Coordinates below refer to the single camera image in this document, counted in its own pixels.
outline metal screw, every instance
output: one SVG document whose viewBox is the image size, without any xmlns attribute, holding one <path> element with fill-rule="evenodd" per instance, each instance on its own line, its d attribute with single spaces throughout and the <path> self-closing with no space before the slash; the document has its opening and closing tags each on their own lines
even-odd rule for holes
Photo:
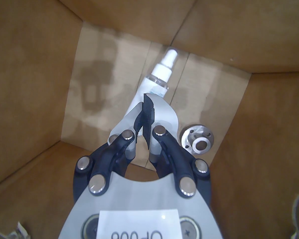
<svg viewBox="0 0 299 239">
<path fill-rule="evenodd" d="M 188 197 L 193 196 L 196 192 L 196 184 L 190 177 L 180 179 L 179 188 L 181 192 Z"/>
<path fill-rule="evenodd" d="M 196 166 L 196 169 L 201 173 L 206 173 L 208 171 L 208 165 L 202 159 L 196 159 L 195 166 Z"/>
<path fill-rule="evenodd" d="M 202 235 L 198 224 L 190 217 L 183 216 L 179 218 L 180 228 L 183 238 L 186 239 L 201 239 Z"/>
<path fill-rule="evenodd" d="M 93 194 L 100 193 L 105 187 L 105 178 L 102 174 L 94 175 L 89 181 L 89 191 Z"/>
<path fill-rule="evenodd" d="M 84 156 L 77 161 L 77 167 L 79 170 L 85 170 L 89 166 L 89 157 Z"/>
<path fill-rule="evenodd" d="M 130 129 L 126 129 L 122 132 L 122 137 L 125 140 L 130 140 L 133 137 L 133 131 L 131 131 Z"/>
<path fill-rule="evenodd" d="M 114 140 L 118 137 L 118 134 L 113 134 L 112 136 L 109 137 L 109 143 L 112 144 Z"/>
<path fill-rule="evenodd" d="M 163 136 L 166 133 L 166 129 L 162 125 L 157 125 L 154 128 L 154 132 L 157 136 Z"/>
</svg>

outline metal cylinder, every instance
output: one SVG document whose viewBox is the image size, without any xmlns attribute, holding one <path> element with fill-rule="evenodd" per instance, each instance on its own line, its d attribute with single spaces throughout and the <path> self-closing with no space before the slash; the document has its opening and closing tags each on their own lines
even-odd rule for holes
<svg viewBox="0 0 299 239">
<path fill-rule="evenodd" d="M 163 127 L 162 125 L 157 125 L 157 126 L 155 126 L 155 128 L 154 128 L 154 133 L 155 133 L 157 136 L 163 136 L 163 135 L 166 133 L 166 129 L 165 129 L 165 127 Z"/>
<path fill-rule="evenodd" d="M 84 156 L 77 161 L 77 168 L 79 170 L 85 170 L 89 166 L 90 159 L 88 156 Z"/>
<path fill-rule="evenodd" d="M 130 129 L 126 129 L 122 132 L 122 137 L 125 140 L 130 140 L 133 137 L 133 131 L 131 131 Z"/>
<path fill-rule="evenodd" d="M 195 167 L 200 173 L 208 172 L 208 165 L 207 165 L 206 161 L 204 161 L 202 159 L 195 160 Z"/>
<path fill-rule="evenodd" d="M 188 197 L 193 196 L 196 192 L 196 184 L 190 177 L 180 179 L 179 188 L 181 192 Z"/>
<path fill-rule="evenodd" d="M 204 154 L 214 144 L 212 132 L 204 125 L 193 125 L 182 131 L 181 145 L 191 154 Z"/>
<path fill-rule="evenodd" d="M 92 194 L 98 194 L 105 188 L 105 178 L 102 174 L 92 176 L 89 181 L 89 191 Z"/>
<path fill-rule="evenodd" d="M 118 134 L 113 134 L 112 136 L 109 137 L 109 143 L 110 145 L 113 143 L 114 140 L 118 137 Z"/>
</svg>

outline spray bottle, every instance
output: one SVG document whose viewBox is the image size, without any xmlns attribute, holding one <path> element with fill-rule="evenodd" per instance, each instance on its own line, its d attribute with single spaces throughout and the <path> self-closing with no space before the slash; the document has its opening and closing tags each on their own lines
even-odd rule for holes
<svg viewBox="0 0 299 239">
<path fill-rule="evenodd" d="M 177 54 L 175 49 L 167 49 L 160 63 L 156 64 L 153 71 L 143 79 L 126 114 L 128 114 L 139 102 L 144 101 L 145 93 L 153 93 L 162 98 L 165 96 L 168 91 L 167 82 L 172 74 L 172 67 L 176 61 Z"/>
</svg>

